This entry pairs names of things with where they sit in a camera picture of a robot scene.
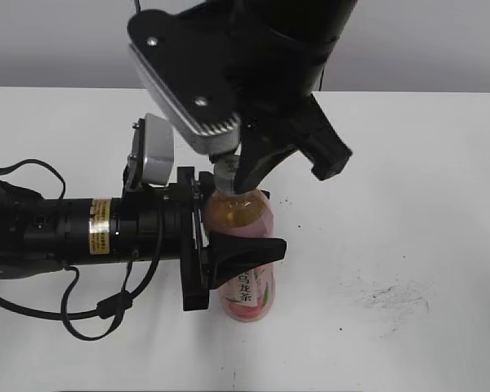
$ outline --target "black cable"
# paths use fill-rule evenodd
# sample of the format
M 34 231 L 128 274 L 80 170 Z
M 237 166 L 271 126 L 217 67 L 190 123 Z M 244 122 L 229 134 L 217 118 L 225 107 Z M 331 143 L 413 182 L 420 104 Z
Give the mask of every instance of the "black cable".
M 52 174 L 54 174 L 55 177 L 58 180 L 60 180 L 60 182 L 62 183 L 62 191 L 61 191 L 60 196 L 58 197 L 58 199 L 61 200 L 62 198 L 64 198 L 64 196 L 65 196 L 65 189 L 66 189 L 64 177 L 62 177 L 60 175 L 60 173 L 53 166 L 51 166 L 49 163 L 45 163 L 45 162 L 40 161 L 38 159 L 25 159 L 23 161 L 20 161 L 18 163 L 15 163 L 12 166 L 0 167 L 0 176 L 5 176 L 6 174 L 11 174 L 16 169 L 18 169 L 18 168 L 20 168 L 20 167 L 22 167 L 24 165 L 29 165 L 29 164 L 39 165 L 41 167 L 46 168 L 49 172 L 51 172 Z
M 62 316 L 60 313 L 46 312 L 43 310 L 30 309 L 21 305 L 14 304 L 8 300 L 0 297 L 0 307 L 9 310 L 10 312 L 22 314 L 28 317 L 34 317 L 36 319 L 62 321 Z M 69 319 L 71 320 L 84 320 L 96 317 L 98 313 L 96 310 L 89 310 L 87 312 L 71 313 L 69 314 Z
M 321 91 L 323 87 L 323 76 L 325 75 L 325 67 L 323 67 L 323 70 L 321 71 L 321 77 L 319 78 L 319 90 Z
M 131 275 L 132 271 L 132 262 L 133 260 L 129 261 L 127 263 L 127 272 L 125 273 L 125 279 L 123 280 L 122 288 L 120 289 L 120 293 L 118 294 L 118 306 L 116 306 L 116 313 L 114 314 L 113 321 L 111 325 L 109 326 L 109 329 L 102 333 L 101 335 L 98 336 L 86 336 L 80 333 L 71 323 L 71 320 L 69 319 L 69 315 L 67 313 L 67 304 L 69 303 L 69 295 L 71 294 L 71 291 L 73 291 L 74 286 L 76 286 L 76 283 L 78 283 L 78 280 L 80 279 L 80 271 L 78 271 L 78 268 L 76 267 L 67 267 L 65 270 L 68 271 L 74 271 L 74 279 L 71 282 L 71 284 L 67 287 L 67 289 L 64 292 L 64 295 L 62 296 L 62 302 L 60 304 L 60 314 L 62 316 L 62 321 L 64 323 L 65 329 L 73 335 L 74 337 L 80 339 L 81 341 L 98 341 L 99 339 L 106 337 L 109 335 L 111 332 L 116 330 L 120 326 L 120 324 L 123 321 L 123 316 L 125 315 L 125 300 L 124 296 L 127 293 L 126 287 L 127 287 L 127 280 L 129 279 L 129 275 Z

